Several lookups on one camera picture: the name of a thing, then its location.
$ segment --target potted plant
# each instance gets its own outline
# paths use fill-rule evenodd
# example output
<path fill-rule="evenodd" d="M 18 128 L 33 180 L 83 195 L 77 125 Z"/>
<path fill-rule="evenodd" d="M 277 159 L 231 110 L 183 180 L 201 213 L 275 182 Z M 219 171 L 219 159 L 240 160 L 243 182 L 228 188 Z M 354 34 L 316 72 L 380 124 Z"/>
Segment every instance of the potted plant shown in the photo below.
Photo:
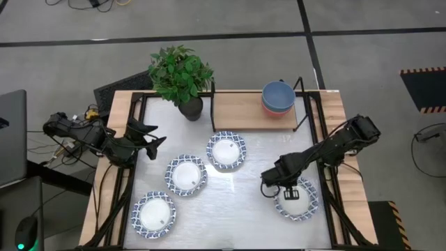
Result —
<path fill-rule="evenodd" d="M 189 54 L 193 51 L 182 45 L 161 49 L 159 54 L 151 54 L 152 64 L 148 67 L 153 89 L 162 99 L 174 102 L 190 121 L 199 119 L 203 109 L 198 92 L 207 90 L 214 81 L 209 64 L 204 65 L 198 56 Z"/>

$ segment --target blue bowl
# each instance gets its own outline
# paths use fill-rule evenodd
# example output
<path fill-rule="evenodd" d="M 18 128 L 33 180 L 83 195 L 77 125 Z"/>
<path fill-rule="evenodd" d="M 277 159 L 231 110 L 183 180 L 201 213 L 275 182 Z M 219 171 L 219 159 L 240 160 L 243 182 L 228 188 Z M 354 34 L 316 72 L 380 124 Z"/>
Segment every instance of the blue bowl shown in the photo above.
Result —
<path fill-rule="evenodd" d="M 269 106 L 262 96 L 262 104 L 265 106 L 266 109 L 269 109 L 271 112 L 286 112 L 289 111 L 293 106 L 289 107 L 288 109 L 275 109 L 274 107 Z"/>
<path fill-rule="evenodd" d="M 262 90 L 262 102 L 274 112 L 284 112 L 294 105 L 295 93 L 288 84 L 275 81 Z"/>

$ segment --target black floor stripe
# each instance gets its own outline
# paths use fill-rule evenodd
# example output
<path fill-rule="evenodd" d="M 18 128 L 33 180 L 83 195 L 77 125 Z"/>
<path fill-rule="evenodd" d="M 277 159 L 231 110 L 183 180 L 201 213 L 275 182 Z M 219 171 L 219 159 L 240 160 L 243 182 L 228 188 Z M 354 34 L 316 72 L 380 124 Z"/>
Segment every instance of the black floor stripe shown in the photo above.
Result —
<path fill-rule="evenodd" d="M 1 12 L 3 11 L 3 9 L 5 8 L 5 6 L 6 6 L 6 4 L 8 3 L 8 0 L 3 0 L 1 3 L 0 3 L 0 14 L 1 14 Z"/>
<path fill-rule="evenodd" d="M 305 33 L 301 31 L 280 31 L 280 32 L 259 32 L 259 33 L 223 33 L 223 34 L 188 35 L 188 36 L 159 36 L 159 37 L 143 37 L 143 38 L 110 38 L 110 39 L 88 39 L 88 40 L 11 42 L 11 43 L 0 43 L 0 47 L 104 45 L 104 44 L 116 44 L 116 43 L 147 43 L 147 42 L 218 40 L 218 39 L 239 39 L 239 38 L 289 38 L 298 36 L 305 36 Z"/>
<path fill-rule="evenodd" d="M 309 21 L 307 17 L 307 11 L 303 0 L 297 0 L 299 5 L 300 17 L 302 18 L 302 24 L 304 26 L 305 37 L 307 39 L 309 56 L 312 59 L 313 69 L 316 72 L 316 78 L 319 89 L 325 89 L 325 82 L 322 77 L 321 65 L 319 64 L 318 54 L 312 37 L 312 30 L 309 27 Z"/>
<path fill-rule="evenodd" d="M 377 35 L 377 34 L 407 34 L 446 32 L 446 27 L 407 28 L 407 29 L 368 29 L 353 31 L 313 31 L 313 36 L 349 36 L 349 35 Z"/>

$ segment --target pink bowl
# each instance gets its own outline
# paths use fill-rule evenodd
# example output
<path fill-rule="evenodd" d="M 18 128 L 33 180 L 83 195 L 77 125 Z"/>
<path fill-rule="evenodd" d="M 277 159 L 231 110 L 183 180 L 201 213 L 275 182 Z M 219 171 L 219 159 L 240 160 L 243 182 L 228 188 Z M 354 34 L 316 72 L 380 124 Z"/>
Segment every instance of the pink bowl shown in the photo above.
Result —
<path fill-rule="evenodd" d="M 263 104 L 263 101 L 262 101 L 262 107 L 263 107 L 263 110 L 266 112 L 266 114 L 267 114 L 268 116 L 275 117 L 275 118 L 281 118 L 281 117 L 283 117 L 283 116 L 284 116 L 285 114 L 287 114 L 287 113 L 291 110 L 291 108 L 292 108 L 292 107 L 290 107 L 290 109 L 286 110 L 285 112 L 273 112 L 273 111 L 269 110 L 269 109 L 265 106 L 265 104 Z"/>

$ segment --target black pot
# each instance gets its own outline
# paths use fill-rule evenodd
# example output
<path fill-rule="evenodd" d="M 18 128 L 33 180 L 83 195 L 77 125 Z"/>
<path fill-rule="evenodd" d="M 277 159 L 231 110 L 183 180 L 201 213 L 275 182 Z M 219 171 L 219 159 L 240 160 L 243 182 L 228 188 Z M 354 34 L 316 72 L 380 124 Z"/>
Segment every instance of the black pot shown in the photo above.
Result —
<path fill-rule="evenodd" d="M 196 121 L 200 119 L 201 111 L 203 110 L 203 100 L 200 97 L 191 97 L 189 102 L 181 103 L 178 109 L 188 120 Z"/>

